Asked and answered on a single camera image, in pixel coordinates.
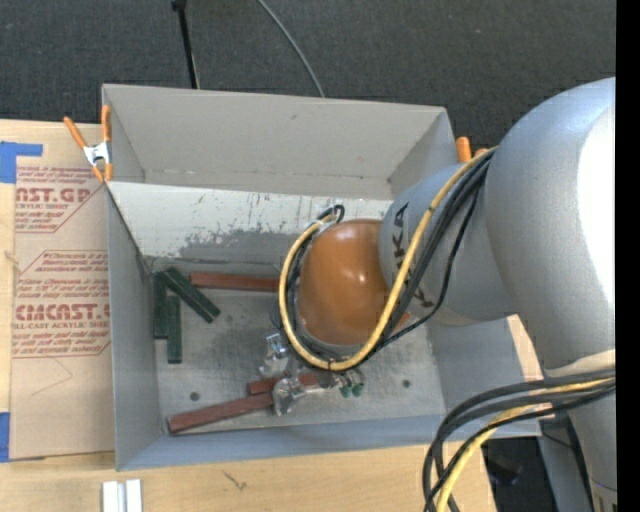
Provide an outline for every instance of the cable bundle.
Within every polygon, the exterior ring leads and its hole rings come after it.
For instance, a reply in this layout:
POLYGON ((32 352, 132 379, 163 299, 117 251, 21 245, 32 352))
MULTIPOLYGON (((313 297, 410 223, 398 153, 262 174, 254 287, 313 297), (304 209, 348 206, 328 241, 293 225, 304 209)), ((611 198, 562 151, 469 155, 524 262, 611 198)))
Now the cable bundle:
POLYGON ((444 512, 447 506, 452 512, 458 512, 451 496, 453 485, 471 455, 498 427, 574 409, 612 395, 615 390, 613 368, 513 384, 481 393, 458 405, 442 421, 427 451, 422 473, 425 512, 444 512), (442 449, 446 439, 461 426, 496 413, 497 416, 485 427, 462 444, 445 466, 442 449), (438 481, 432 487, 431 473, 434 464, 438 481))
POLYGON ((438 191, 436 196, 431 201, 429 208, 425 211, 422 219, 420 220, 406 251, 405 258, 400 266, 398 275, 395 278, 393 286, 389 292, 389 297, 384 306, 380 319, 373 329, 371 336, 366 343, 355 354, 344 360, 326 360, 319 357, 310 351, 304 344, 298 339, 295 328, 291 322, 291 315, 288 308, 289 292, 293 289, 293 283, 295 278, 296 262, 301 260, 301 255, 304 254, 304 250, 308 246, 312 237, 318 232, 324 225, 332 222, 336 215, 334 213, 323 214, 318 218, 316 222, 311 224, 293 243, 289 249, 289 253, 285 258, 282 266, 282 272, 280 274, 280 285, 278 288, 278 306, 280 312, 280 318, 283 324, 284 331, 289 339, 294 350, 302 357, 307 363, 317 368, 330 371, 345 371, 350 368, 354 368, 359 364, 367 360, 377 349, 391 343, 398 339, 400 336, 407 334, 409 331, 415 329, 422 323, 426 322, 429 318, 435 314, 437 309, 444 301, 446 294, 449 276, 451 274, 451 267, 453 265, 453 259, 462 241, 462 236, 469 223, 475 204, 478 199, 480 188, 486 177, 488 170, 488 163, 493 155, 494 149, 483 153, 471 161, 465 163, 460 169, 458 169, 451 178, 444 184, 444 186, 438 191), (445 271, 445 281, 440 292, 440 298, 435 305, 432 312, 426 317, 414 322, 409 327, 403 329, 401 332, 390 336, 393 331, 393 327, 397 325, 398 319, 406 310, 406 306, 411 301, 411 297, 417 288, 425 269, 427 268, 431 258, 435 252, 436 247, 440 243, 444 232, 450 225, 453 217, 458 213, 460 208, 466 204, 467 200, 471 197, 471 204, 467 209, 462 226, 458 232, 457 240, 454 244, 454 248, 449 256, 447 269, 445 271), (438 207, 442 206, 442 214, 436 222, 434 233, 427 242, 424 250, 418 255, 418 249, 422 241, 422 237, 429 226, 434 212, 438 207), (418 256, 416 268, 411 274, 411 277, 407 279, 410 273, 410 268, 413 264, 414 258, 418 256))

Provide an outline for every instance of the black cable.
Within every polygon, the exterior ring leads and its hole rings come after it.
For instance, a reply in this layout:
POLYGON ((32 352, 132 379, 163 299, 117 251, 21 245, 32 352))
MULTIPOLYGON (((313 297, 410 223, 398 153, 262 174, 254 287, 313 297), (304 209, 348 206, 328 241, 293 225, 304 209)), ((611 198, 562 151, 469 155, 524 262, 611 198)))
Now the black cable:
POLYGON ((298 57, 300 58, 300 60, 302 61, 302 64, 306 68, 307 73, 309 73, 309 77, 311 78, 313 85, 318 91, 318 95, 321 98, 324 98, 325 97, 324 91, 322 90, 322 87, 320 86, 320 82, 318 82, 318 79, 316 78, 316 75, 313 72, 313 69, 311 69, 311 64, 309 64, 306 57, 304 56, 304 53, 302 53, 302 50, 300 49, 300 47, 297 45, 293 37, 291 37, 291 34, 289 34, 289 31, 286 29, 286 27, 283 25, 280 19, 276 16, 276 14, 269 8, 269 6, 266 4, 264 0, 256 0, 256 1, 260 4, 260 7, 264 9, 264 11, 269 15, 269 17, 273 20, 273 22, 278 26, 280 31, 287 38, 287 41, 289 41, 289 44, 291 45, 291 47, 298 54, 298 57))
POLYGON ((271 304, 271 309, 269 310, 269 320, 271 320, 271 323, 273 324, 273 326, 279 331, 281 331, 284 328, 284 325, 282 325, 282 318, 280 317, 280 308, 278 307, 278 299, 274 300, 273 304, 271 304))
POLYGON ((597 370, 593 372, 586 372, 579 375, 568 375, 564 377, 548 377, 546 379, 539 379, 536 381, 530 382, 520 382, 517 384, 510 384, 508 386, 503 386, 500 388, 490 389, 483 393, 479 393, 464 402, 458 404, 454 407, 447 416, 442 420, 438 431, 433 439, 433 442, 429 446, 427 450, 427 454, 425 457, 425 464, 423 466, 423 474, 422 474, 422 482, 423 488, 428 489, 431 487, 430 478, 431 478, 431 466, 433 462, 433 450, 436 449, 438 443, 443 443, 444 438, 442 433, 447 429, 447 426, 451 423, 456 422, 456 420, 462 416, 463 413, 476 407, 483 402, 489 402, 491 400, 496 400, 498 398, 514 395, 518 393, 536 391, 540 389, 547 389, 557 386, 566 386, 570 384, 582 384, 586 382, 591 382, 594 380, 601 379, 610 379, 615 378, 615 369, 605 369, 605 370, 597 370))
POLYGON ((189 37, 189 25, 187 23, 187 0, 171 0, 171 8, 178 13, 180 21, 180 32, 182 34, 182 44, 184 53, 187 57, 187 69, 189 71, 189 81, 192 89, 200 89, 200 81, 196 72, 196 62, 193 57, 193 49, 191 48, 191 38, 189 37))
POLYGON ((580 447, 580 440, 578 439, 578 434, 576 433, 573 423, 568 417, 566 417, 566 419, 567 419, 567 426, 565 428, 566 428, 567 437, 569 438, 568 443, 565 443, 549 435, 548 429, 549 428, 551 430, 555 429, 555 427, 551 427, 550 424, 541 425, 542 437, 544 439, 548 439, 550 441, 558 443, 559 445, 565 446, 566 448, 569 448, 573 452, 574 457, 576 459, 576 465, 578 466, 578 472, 580 473, 580 479, 582 480, 584 492, 589 500, 589 504, 591 505, 591 508, 593 508, 593 496, 591 495, 591 484, 590 484, 591 479, 589 477, 589 470, 587 469, 587 464, 584 460, 584 454, 582 453, 582 449, 580 447))
MULTIPOLYGON (((420 320, 414 322, 413 324, 411 324, 408 327, 405 327, 404 329, 402 329, 401 331, 397 332, 394 335, 389 336, 388 338, 386 338, 381 344, 380 344, 380 348, 386 347, 387 345, 389 345, 390 343, 394 342, 395 340, 397 340, 398 338, 401 338, 402 336, 404 336, 405 334, 408 334, 409 332, 413 331, 414 329, 418 328, 419 326, 421 326, 422 324, 424 324, 425 322, 427 322, 429 319, 431 319, 440 309, 440 306, 442 306, 442 304, 444 303, 444 299, 447 295, 447 291, 449 289, 449 282, 451 280, 451 273, 453 271, 453 263, 455 261, 456 255, 458 254, 458 250, 460 249, 460 245, 462 244, 462 238, 464 237, 464 234, 466 232, 467 226, 469 225, 469 221, 471 220, 471 216, 473 215, 473 212, 475 210, 476 207, 476 203, 478 201, 478 196, 480 193, 480 188, 476 188, 475 191, 475 195, 473 196, 472 200, 471 200, 471 204, 469 205, 469 208, 467 209, 467 212, 465 214, 465 217, 462 221, 462 224, 460 225, 460 229, 458 230, 458 235, 456 236, 456 240, 453 244, 453 247, 451 248, 451 252, 449 253, 449 257, 447 259, 447 266, 445 267, 445 272, 444 272, 444 277, 442 280, 442 288, 440 289, 440 294, 438 296, 438 300, 436 301, 436 303, 433 306, 433 309, 431 310, 431 312, 429 312, 426 316, 422 317, 420 320)), ((413 296, 413 291, 408 295, 409 299, 408 301, 411 300, 411 297, 413 296)))
POLYGON ((294 311, 294 302, 295 302, 294 285, 298 277, 300 277, 300 270, 301 270, 300 267, 302 266, 302 259, 312 239, 313 239, 313 236, 309 237, 302 244, 300 244, 300 247, 298 247, 298 250, 293 255, 291 267, 289 268, 289 274, 286 276, 287 279, 286 279, 285 296, 287 299, 287 303, 286 303, 287 315, 291 319, 291 327, 293 328, 294 331, 297 328, 296 315, 292 314, 292 312, 294 311))
POLYGON ((449 465, 447 466, 447 468, 445 469, 444 473, 442 474, 442 477, 436 483, 436 485, 433 487, 433 489, 431 489, 428 493, 427 493, 427 489, 425 489, 425 494, 427 494, 427 499, 426 499, 426 503, 425 503, 425 507, 424 507, 425 512, 434 510, 432 508, 432 506, 433 506, 433 500, 434 500, 436 494, 440 491, 442 486, 446 483, 447 479, 451 475, 451 472, 453 471, 453 469, 454 469, 455 465, 457 464, 457 462, 462 457, 463 453, 467 450, 467 448, 469 448, 469 446, 479 436, 481 436, 485 432, 488 432, 490 430, 496 429, 498 427, 501 427, 503 425, 507 425, 507 424, 510 424, 510 423, 515 423, 515 422, 523 421, 523 420, 527 420, 527 419, 540 418, 542 416, 548 416, 549 414, 552 414, 552 413, 558 412, 558 411, 568 411, 568 410, 571 410, 571 409, 575 409, 577 407, 581 407, 583 405, 587 405, 589 403, 595 402, 596 400, 600 400, 600 399, 602 399, 602 398, 604 398, 604 397, 606 397, 608 395, 611 395, 611 394, 613 394, 615 392, 615 390, 616 390, 616 386, 615 386, 615 384, 612 384, 611 386, 607 387, 606 389, 603 389, 603 390, 595 392, 595 393, 591 393, 587 397, 584 397, 584 398, 581 398, 581 399, 578 399, 578 400, 573 400, 571 402, 563 403, 563 404, 560 404, 560 405, 557 405, 557 406, 553 406, 553 407, 550 407, 548 409, 544 409, 544 410, 541 410, 541 411, 534 411, 534 412, 531 412, 531 413, 520 414, 520 415, 515 416, 513 418, 508 418, 508 419, 496 421, 494 423, 490 423, 489 425, 483 427, 482 429, 477 431, 473 436, 468 438, 463 443, 463 445, 456 451, 455 455, 452 457, 451 461, 449 462, 449 465))
POLYGON ((344 205, 341 205, 341 204, 334 205, 333 213, 338 214, 338 217, 336 218, 336 224, 339 222, 342 222, 342 219, 344 219, 344 213, 345 213, 344 205))
MULTIPOLYGON (((424 276, 424 273, 453 218, 457 215, 458 211, 467 201, 471 193, 473 193, 484 183, 493 153, 494 151, 487 152, 484 157, 476 164, 476 166, 473 169, 470 169, 460 179, 460 182, 457 184, 456 188, 454 188, 454 190, 450 193, 450 198, 443 206, 442 213, 436 221, 436 225, 431 233, 431 236, 429 237, 425 248, 422 250, 418 261, 416 262, 415 268, 411 273, 407 284, 405 285, 403 293, 398 299, 391 318, 387 322, 383 334, 383 339, 387 340, 388 338, 390 338, 391 332, 393 331, 394 327, 398 324, 400 318, 407 310, 407 307, 413 299, 413 295, 420 285, 420 281, 422 280, 422 277, 424 276)), ((437 307, 439 308, 442 305, 442 302, 438 302, 439 303, 437 307)), ((437 308, 434 306, 434 309, 432 309, 431 313, 428 315, 428 318, 431 318, 436 311, 437 308)), ((394 336, 393 340, 396 340, 399 337, 400 336, 394 336)))
MULTIPOLYGON (((510 398, 502 400, 500 402, 494 402, 483 407, 478 407, 466 414, 458 415, 455 421, 443 422, 434 438, 433 442, 429 446, 427 456, 425 458, 423 468, 423 485, 425 489, 429 489, 431 486, 430 475, 431 468, 435 461, 437 475, 440 477, 445 471, 444 459, 443 459, 443 446, 447 437, 449 437, 455 430, 461 428, 463 425, 470 423, 471 421, 478 420, 490 414, 496 414, 514 407, 522 407, 527 405, 538 405, 546 402, 555 402, 558 400, 575 400, 584 395, 589 395, 595 391, 608 388, 612 385, 611 381, 603 382, 600 385, 595 385, 589 389, 574 390, 574 391, 553 391, 549 390, 545 393, 536 395, 526 395, 516 398, 510 398)), ((451 510, 457 510, 457 505, 453 497, 450 498, 449 508, 451 510)))

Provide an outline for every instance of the cardboard sheet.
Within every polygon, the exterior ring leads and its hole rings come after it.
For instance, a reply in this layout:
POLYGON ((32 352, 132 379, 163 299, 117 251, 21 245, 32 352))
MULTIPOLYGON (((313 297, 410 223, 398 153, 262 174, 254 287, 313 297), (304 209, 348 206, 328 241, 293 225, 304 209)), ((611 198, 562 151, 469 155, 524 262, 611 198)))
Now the cardboard sheet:
POLYGON ((15 274, 13 258, 15 195, 16 187, 13 183, 0 182, 0 413, 9 409, 11 314, 15 274))
POLYGON ((16 160, 10 458, 111 450, 106 191, 62 123, 0 120, 0 141, 42 146, 16 160))

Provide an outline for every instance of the brown stick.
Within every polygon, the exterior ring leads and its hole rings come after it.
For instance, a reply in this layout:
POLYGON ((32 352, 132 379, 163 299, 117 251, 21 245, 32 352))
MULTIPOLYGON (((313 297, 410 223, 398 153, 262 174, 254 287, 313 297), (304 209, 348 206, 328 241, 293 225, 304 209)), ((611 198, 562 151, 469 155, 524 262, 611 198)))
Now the brown stick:
POLYGON ((169 432, 177 434, 178 432, 241 416, 248 412, 264 409, 272 405, 273 398, 271 398, 271 393, 260 393, 258 395, 251 395, 238 398, 237 400, 231 400, 230 402, 204 407, 195 411, 176 414, 169 417, 167 424, 169 426, 169 432))
POLYGON ((192 272, 190 280, 192 285, 200 288, 218 288, 222 290, 245 290, 271 293, 278 291, 277 278, 192 272))

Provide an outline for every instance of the dark floor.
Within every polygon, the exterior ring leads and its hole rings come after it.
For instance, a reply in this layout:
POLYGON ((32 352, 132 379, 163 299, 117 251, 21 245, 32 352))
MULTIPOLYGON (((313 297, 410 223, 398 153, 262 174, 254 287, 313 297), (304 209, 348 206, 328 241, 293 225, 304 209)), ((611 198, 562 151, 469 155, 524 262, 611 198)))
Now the dark floor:
MULTIPOLYGON (((614 0, 267 3, 328 97, 445 106, 475 147, 616 72, 614 0)), ((202 88, 317 94, 256 0, 189 0, 187 16, 202 88)), ((104 82, 189 87, 170 0, 0 0, 0 117, 96 122, 104 82)), ((553 511, 533 443, 496 445, 529 468, 497 489, 501 512, 553 511)))

